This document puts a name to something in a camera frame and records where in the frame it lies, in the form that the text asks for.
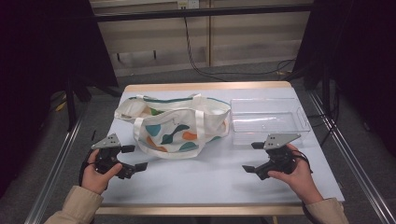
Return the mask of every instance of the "sleeve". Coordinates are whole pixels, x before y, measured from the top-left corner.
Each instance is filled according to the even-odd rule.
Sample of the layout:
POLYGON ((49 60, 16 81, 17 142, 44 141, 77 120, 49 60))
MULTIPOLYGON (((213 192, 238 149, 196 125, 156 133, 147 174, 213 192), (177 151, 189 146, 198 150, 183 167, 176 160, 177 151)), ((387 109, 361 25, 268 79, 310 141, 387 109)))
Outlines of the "sleeve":
POLYGON ((103 197, 90 190, 74 186, 64 201, 62 211, 56 212, 45 223, 90 223, 103 197))
POLYGON ((330 198, 304 206, 305 215, 315 224, 348 224, 344 207, 337 199, 330 198))

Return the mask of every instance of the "electrical outlet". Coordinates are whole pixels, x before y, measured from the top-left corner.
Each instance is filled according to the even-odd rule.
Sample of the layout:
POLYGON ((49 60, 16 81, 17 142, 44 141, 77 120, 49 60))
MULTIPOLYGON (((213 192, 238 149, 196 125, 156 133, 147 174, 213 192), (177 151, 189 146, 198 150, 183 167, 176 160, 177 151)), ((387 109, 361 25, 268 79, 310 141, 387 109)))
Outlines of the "electrical outlet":
POLYGON ((199 0, 189 0, 188 8, 199 8, 199 0))
POLYGON ((187 9, 189 8, 189 2, 187 0, 177 1, 178 9, 187 9))

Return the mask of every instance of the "white tote bag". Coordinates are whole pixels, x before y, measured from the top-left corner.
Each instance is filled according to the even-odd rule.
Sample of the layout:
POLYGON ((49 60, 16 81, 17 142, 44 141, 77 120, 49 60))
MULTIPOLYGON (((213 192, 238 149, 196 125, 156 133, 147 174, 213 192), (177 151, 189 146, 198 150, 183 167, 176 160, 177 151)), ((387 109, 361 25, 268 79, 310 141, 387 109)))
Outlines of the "white tote bag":
POLYGON ((149 155, 186 159, 228 134, 230 110, 229 104, 201 94, 171 100, 137 95, 116 109, 115 118, 132 122, 136 144, 149 155))

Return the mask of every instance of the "hand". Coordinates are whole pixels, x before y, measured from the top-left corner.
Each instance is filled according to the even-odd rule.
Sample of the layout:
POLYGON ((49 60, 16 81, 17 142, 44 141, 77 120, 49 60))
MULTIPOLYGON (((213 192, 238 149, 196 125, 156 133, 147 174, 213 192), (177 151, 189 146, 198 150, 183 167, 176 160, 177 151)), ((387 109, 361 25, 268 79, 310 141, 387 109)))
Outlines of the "hand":
POLYGON ((88 158, 88 165, 84 170, 84 176, 82 177, 81 186, 84 189, 88 189, 94 193, 101 195, 103 191, 107 188, 108 181, 116 175, 121 169, 122 165, 120 163, 115 164, 110 170, 107 171, 104 175, 99 174, 95 171, 95 158, 99 153, 99 150, 96 149, 91 153, 91 156, 88 158))
MULTIPOLYGON (((298 148, 292 144, 287 144, 287 147, 293 150, 294 155, 301 155, 298 148)), ((268 175, 287 183, 305 204, 323 201, 323 197, 312 179, 309 166, 302 159, 295 159, 295 169, 290 175, 278 171, 270 171, 268 175)))

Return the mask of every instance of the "clear tray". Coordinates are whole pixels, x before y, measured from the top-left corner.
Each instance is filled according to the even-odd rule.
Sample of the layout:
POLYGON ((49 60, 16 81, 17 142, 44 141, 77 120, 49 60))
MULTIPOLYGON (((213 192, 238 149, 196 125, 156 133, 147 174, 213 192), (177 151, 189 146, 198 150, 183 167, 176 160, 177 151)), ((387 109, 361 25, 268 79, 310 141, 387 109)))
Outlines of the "clear tray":
POLYGON ((231 100, 233 144, 263 142, 268 133, 299 133, 304 141, 311 131, 305 112, 295 98, 231 100))

